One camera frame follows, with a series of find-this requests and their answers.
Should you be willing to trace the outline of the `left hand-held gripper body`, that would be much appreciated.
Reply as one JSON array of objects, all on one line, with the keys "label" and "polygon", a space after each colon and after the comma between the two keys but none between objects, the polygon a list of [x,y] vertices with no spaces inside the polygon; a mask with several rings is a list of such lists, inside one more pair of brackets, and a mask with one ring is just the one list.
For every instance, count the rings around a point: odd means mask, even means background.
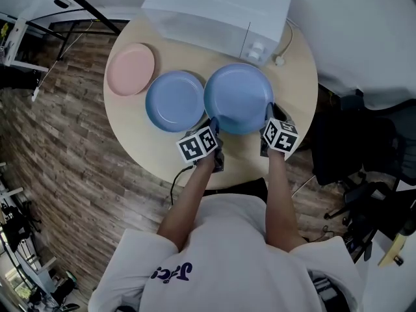
[{"label": "left hand-held gripper body", "polygon": [[224,155],[219,134],[213,134],[209,126],[193,131],[176,142],[185,163],[196,165],[198,161],[214,154],[214,173],[224,170]]}]

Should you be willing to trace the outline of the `white microwave oven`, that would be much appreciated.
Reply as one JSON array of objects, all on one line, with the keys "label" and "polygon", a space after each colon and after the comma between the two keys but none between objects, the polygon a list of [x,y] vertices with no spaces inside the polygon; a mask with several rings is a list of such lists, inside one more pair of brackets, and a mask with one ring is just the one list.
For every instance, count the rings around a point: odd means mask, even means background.
[{"label": "white microwave oven", "polygon": [[256,66],[280,44],[291,0],[145,0],[142,10],[165,38]]}]

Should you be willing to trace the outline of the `wooden board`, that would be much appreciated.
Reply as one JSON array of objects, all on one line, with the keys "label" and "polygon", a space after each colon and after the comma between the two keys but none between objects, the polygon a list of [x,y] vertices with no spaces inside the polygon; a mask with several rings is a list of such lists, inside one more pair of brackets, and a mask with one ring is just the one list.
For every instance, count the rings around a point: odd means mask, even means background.
[{"label": "wooden board", "polygon": [[397,266],[402,266],[404,264],[403,258],[400,256],[400,253],[406,243],[407,237],[401,234],[398,234],[391,247],[387,249],[385,255],[381,258],[378,263],[379,267],[386,267],[387,265],[396,264]]}]

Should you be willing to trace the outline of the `blue electronic device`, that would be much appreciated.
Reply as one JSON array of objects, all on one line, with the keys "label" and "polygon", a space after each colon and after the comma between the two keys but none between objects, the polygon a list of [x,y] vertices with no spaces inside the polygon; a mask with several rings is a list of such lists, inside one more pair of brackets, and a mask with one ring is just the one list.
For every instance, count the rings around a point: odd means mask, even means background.
[{"label": "blue electronic device", "polygon": [[376,230],[372,230],[367,236],[362,238],[352,233],[345,233],[343,235],[345,246],[354,263],[357,263],[362,255],[367,254],[367,259],[371,257],[372,240],[375,234]]}]

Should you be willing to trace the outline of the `person's left forearm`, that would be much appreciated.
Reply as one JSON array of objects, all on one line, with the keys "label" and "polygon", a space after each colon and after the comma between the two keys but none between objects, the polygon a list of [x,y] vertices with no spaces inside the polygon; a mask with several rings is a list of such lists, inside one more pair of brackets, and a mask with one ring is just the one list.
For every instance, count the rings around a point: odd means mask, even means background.
[{"label": "person's left forearm", "polygon": [[203,194],[215,168],[215,155],[209,154],[196,165],[178,199],[161,222],[157,234],[181,251],[192,231]]}]

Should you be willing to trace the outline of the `black grey waist device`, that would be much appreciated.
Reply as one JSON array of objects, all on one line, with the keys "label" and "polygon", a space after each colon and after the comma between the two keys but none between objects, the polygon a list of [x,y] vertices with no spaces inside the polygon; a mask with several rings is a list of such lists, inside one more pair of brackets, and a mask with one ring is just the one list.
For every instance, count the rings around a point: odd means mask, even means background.
[{"label": "black grey waist device", "polygon": [[341,290],[326,276],[308,271],[309,277],[319,297],[322,312],[350,312]]}]

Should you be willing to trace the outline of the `person's black trousers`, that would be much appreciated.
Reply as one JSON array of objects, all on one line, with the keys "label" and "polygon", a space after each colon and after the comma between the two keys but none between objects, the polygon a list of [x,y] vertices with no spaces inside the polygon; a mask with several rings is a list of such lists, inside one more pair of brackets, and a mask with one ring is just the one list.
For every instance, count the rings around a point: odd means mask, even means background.
[{"label": "person's black trousers", "polygon": [[206,190],[204,196],[210,196],[214,194],[243,194],[249,196],[256,196],[263,201],[267,200],[267,184],[263,178],[241,183],[228,188],[221,188],[216,190]]}]

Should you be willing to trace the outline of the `person's white t-shirt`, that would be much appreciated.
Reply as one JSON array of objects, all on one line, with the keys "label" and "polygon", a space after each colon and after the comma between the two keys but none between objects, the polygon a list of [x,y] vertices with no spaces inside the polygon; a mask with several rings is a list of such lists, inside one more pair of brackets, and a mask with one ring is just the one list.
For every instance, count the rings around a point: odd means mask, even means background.
[{"label": "person's white t-shirt", "polygon": [[326,278],[359,311],[363,282],[340,237],[290,252],[265,241],[263,200],[204,197],[183,250],[168,239],[127,229],[88,312],[326,312],[313,284]]}]

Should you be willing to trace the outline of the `blue plate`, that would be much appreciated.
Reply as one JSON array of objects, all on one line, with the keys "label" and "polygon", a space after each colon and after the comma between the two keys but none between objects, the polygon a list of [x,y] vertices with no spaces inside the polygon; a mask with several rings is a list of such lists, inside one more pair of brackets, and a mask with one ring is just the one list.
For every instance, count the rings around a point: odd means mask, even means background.
[{"label": "blue plate", "polygon": [[187,131],[204,114],[203,86],[189,72],[166,72],[151,83],[145,107],[148,118],[160,130],[170,133]]},{"label": "blue plate", "polygon": [[221,130],[247,135],[264,126],[267,105],[274,102],[274,92],[261,70],[233,63],[210,76],[203,99],[206,114],[218,119]]}]

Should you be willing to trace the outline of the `pink plate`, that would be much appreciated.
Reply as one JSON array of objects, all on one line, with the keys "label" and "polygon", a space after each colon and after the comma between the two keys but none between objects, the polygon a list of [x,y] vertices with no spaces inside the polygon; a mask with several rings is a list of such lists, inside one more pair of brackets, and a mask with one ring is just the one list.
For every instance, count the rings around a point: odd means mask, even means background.
[{"label": "pink plate", "polygon": [[147,87],[155,69],[155,57],[151,49],[132,43],[117,52],[107,68],[107,84],[118,96],[132,96]]}]

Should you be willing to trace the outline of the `white desk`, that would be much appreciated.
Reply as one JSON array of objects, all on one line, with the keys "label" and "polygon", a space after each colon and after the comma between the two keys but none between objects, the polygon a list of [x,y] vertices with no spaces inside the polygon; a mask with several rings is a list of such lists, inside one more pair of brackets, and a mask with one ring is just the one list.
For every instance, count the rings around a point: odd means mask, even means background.
[{"label": "white desk", "polygon": [[10,15],[6,15],[8,18],[11,18],[15,21],[13,29],[11,30],[9,36],[7,37],[6,44],[4,48],[0,49],[3,55],[0,54],[0,64],[7,66],[7,67],[15,67],[15,68],[26,68],[30,70],[36,70],[39,72],[48,72],[49,69],[43,66],[38,66],[35,64],[29,64],[26,62],[16,60],[16,56],[18,54],[18,49],[20,47],[21,41],[25,35],[25,32],[28,26],[31,26],[35,29],[43,31],[46,34],[54,36],[60,40],[66,41],[66,38],[63,37],[61,34],[56,33],[48,28],[35,24],[31,21],[27,21],[24,18],[15,18]]}]

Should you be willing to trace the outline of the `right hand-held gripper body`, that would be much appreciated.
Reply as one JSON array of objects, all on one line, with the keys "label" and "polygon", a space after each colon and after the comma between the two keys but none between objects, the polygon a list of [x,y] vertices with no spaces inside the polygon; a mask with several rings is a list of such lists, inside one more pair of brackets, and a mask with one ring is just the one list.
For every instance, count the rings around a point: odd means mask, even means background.
[{"label": "right hand-held gripper body", "polygon": [[260,129],[260,156],[268,157],[268,150],[290,154],[298,143],[299,134],[291,117],[278,105],[274,106],[275,120]]}]

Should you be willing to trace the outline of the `person's right forearm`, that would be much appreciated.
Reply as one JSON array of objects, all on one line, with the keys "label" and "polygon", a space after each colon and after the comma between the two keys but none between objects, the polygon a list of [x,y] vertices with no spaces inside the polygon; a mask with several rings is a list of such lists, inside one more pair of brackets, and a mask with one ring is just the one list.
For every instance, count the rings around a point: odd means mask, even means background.
[{"label": "person's right forearm", "polygon": [[306,243],[300,235],[284,156],[268,150],[268,196],[265,213],[266,243],[290,252]]}]

